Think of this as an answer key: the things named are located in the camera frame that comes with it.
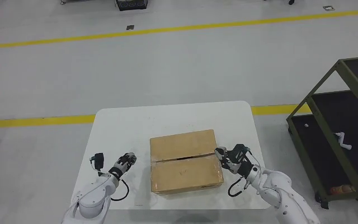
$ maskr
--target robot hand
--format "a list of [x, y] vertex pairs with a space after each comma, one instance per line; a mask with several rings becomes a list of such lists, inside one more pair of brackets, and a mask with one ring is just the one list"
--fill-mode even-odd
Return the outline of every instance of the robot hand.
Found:
[[[258, 165], [251, 164], [246, 156], [247, 152], [255, 159], [250, 149], [243, 144], [237, 144], [231, 151], [227, 151], [225, 147], [215, 149], [222, 168], [241, 176], [228, 190], [231, 197], [242, 192], [232, 195], [230, 190], [244, 177], [246, 184], [243, 190], [249, 185], [253, 186], [265, 202], [276, 208], [276, 217], [281, 224], [320, 224], [304, 198], [292, 189], [292, 180], [286, 174], [261, 167], [256, 159]], [[263, 186], [262, 175], [267, 175]]]
[[[111, 200], [119, 201], [127, 197], [129, 187], [121, 180], [121, 177], [135, 164], [136, 157], [132, 152], [121, 156], [109, 170], [109, 172], [102, 172], [104, 157], [103, 153], [97, 153], [90, 159], [95, 161], [94, 170], [98, 171], [98, 177], [95, 181], [87, 184], [81, 191], [75, 195], [75, 200], [65, 212], [62, 223], [76, 224], [76, 223], [92, 223], [102, 224], [105, 220], [107, 211], [109, 209]], [[112, 199], [116, 188], [119, 186], [119, 181], [122, 181], [127, 187], [127, 194], [121, 199]], [[75, 214], [77, 208], [82, 217], [76, 218]]]
[[114, 163], [113, 167], [109, 170], [109, 173], [112, 174], [120, 180], [120, 177], [125, 174], [136, 162], [136, 157], [134, 153], [129, 152], [119, 157], [119, 159]]

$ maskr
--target gray floor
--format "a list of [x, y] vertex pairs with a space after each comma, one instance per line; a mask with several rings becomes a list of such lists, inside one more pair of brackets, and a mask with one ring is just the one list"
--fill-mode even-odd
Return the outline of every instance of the gray floor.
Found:
[[[358, 10], [357, 0], [0, 0], [0, 43]], [[103, 108], [246, 100], [297, 104], [339, 58], [357, 57], [358, 16], [0, 48], [0, 119]], [[346, 88], [333, 77], [322, 90]], [[257, 116], [265, 164], [287, 173], [322, 223], [357, 223], [358, 202], [313, 200], [287, 115]], [[0, 128], [0, 223], [59, 223], [91, 124]], [[110, 211], [105, 223], [276, 223], [262, 211]]]
[[[322, 223], [356, 223], [357, 201], [330, 202], [329, 210], [322, 209], [314, 201], [309, 180], [287, 133], [286, 117], [255, 117], [266, 167], [288, 174], [293, 180], [293, 188], [306, 198]], [[0, 129], [1, 224], [60, 222], [69, 206], [90, 131], [90, 124]], [[109, 211], [105, 223], [121, 222], [277, 223], [277, 220], [272, 208], [255, 211]]]

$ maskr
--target box flap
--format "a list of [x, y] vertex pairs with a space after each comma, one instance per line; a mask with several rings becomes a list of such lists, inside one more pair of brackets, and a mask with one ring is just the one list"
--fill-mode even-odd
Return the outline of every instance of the box flap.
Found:
[[214, 130], [202, 130], [150, 139], [150, 161], [175, 160], [214, 153]]
[[152, 192], [207, 188], [224, 182], [222, 168], [215, 155], [152, 162], [150, 169]]

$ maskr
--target yellow floor line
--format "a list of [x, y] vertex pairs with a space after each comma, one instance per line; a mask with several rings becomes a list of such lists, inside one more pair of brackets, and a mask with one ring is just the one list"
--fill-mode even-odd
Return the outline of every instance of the yellow floor line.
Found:
[[95, 115], [0, 120], [0, 128], [93, 123]]
[[[253, 115], [276, 115], [290, 114], [297, 105], [277, 105], [277, 106], [252, 106]], [[299, 113], [310, 112], [308, 105], [303, 105]], [[88, 124], [93, 123], [95, 115], [80, 116], [59, 116], [52, 118], [25, 118], [0, 120], [0, 128], [10, 127], [28, 127], [28, 126], [44, 126], [44, 125], [63, 125], [63, 124]]]
[[53, 43], [63, 43], [63, 42], [72, 42], [72, 41], [80, 41], [80, 40], [118, 38], [121, 36], [155, 34], [155, 33], [160, 33], [160, 32], [176, 32], [176, 31], [203, 30], [203, 29], [233, 27], [233, 26], [251, 26], [251, 25], [259, 25], [259, 24], [273, 24], [273, 23], [278, 23], [278, 22], [315, 20], [315, 19], [320, 19], [320, 18], [334, 18], [334, 17], [357, 16], [357, 15], [358, 15], [358, 10], [344, 11], [344, 12], [327, 12], [327, 13], [323, 13], [323, 14], [293, 16], [293, 17], [283, 17], [283, 18], [268, 18], [268, 19], [264, 19], [264, 20], [251, 20], [251, 21], [239, 21], [239, 22], [225, 22], [225, 23], [221, 23], [221, 24], [202, 24], [202, 25], [192, 25], [192, 26], [167, 27], [167, 28], [158, 28], [158, 29], [150, 29], [150, 30], [115, 32], [115, 33], [111, 33], [111, 34], [95, 34], [95, 35], [87, 35], [87, 36], [74, 36], [74, 37], [69, 37], [69, 38], [55, 38], [55, 39], [47, 39], [47, 40], [32, 40], [32, 41], [14, 42], [14, 43], [0, 43], [0, 48], [10, 48], [10, 47], [14, 47], [14, 46], [28, 46], [28, 45], [39, 45], [39, 44], [53, 44]]

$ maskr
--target white table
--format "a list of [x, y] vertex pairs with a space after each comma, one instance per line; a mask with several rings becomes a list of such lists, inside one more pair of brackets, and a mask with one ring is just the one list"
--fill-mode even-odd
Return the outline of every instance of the white table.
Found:
[[[237, 143], [243, 143], [251, 148], [261, 166], [265, 165], [251, 108], [245, 101], [103, 109], [96, 114], [74, 192], [96, 177], [97, 173], [91, 169], [88, 160], [95, 153], [104, 153], [103, 171], [108, 171], [125, 152], [134, 152], [138, 158], [136, 164], [124, 176], [130, 193], [124, 201], [112, 202], [110, 209], [269, 207], [252, 187], [238, 197], [229, 197], [228, 188], [239, 175], [233, 175], [227, 170], [223, 170], [224, 184], [215, 189], [165, 196], [150, 191], [149, 139], [207, 129], [214, 130], [218, 146], [226, 146], [231, 150]], [[112, 197], [121, 198], [125, 193], [126, 187], [120, 184]]]

